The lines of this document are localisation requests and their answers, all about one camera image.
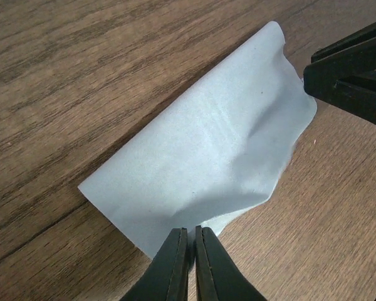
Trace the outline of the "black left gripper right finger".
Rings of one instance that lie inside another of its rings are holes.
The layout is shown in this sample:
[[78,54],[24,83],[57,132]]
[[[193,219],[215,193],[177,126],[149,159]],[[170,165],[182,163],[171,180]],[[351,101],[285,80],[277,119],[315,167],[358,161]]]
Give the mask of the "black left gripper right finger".
[[265,300],[244,277],[213,230],[196,226],[196,287],[198,300]]

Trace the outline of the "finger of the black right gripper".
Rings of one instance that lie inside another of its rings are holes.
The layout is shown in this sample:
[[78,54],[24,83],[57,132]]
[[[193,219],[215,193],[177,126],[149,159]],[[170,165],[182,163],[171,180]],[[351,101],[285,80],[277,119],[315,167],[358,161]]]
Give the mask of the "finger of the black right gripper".
[[322,60],[334,53],[338,53],[339,51],[345,50],[351,46],[359,45],[364,41],[368,41],[372,38],[376,37],[376,22],[373,24],[366,26],[363,29],[325,47],[318,51],[316,51],[311,56],[311,62],[314,63],[316,61]]
[[376,125],[376,45],[317,51],[303,79],[307,94]]

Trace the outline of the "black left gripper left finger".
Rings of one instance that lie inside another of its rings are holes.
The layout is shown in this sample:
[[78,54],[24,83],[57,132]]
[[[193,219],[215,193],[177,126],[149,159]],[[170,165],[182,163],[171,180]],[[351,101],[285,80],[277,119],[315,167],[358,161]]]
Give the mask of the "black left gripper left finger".
[[187,300],[188,233],[174,228],[139,281],[121,298],[134,300]]

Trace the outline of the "light blue cleaning cloth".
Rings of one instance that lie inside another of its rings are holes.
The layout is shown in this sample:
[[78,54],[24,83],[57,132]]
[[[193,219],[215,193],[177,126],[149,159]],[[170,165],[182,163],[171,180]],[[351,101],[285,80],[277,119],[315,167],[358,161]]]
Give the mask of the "light blue cleaning cloth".
[[271,197],[317,110],[284,45],[266,24],[79,185],[149,258],[172,229],[220,233]]

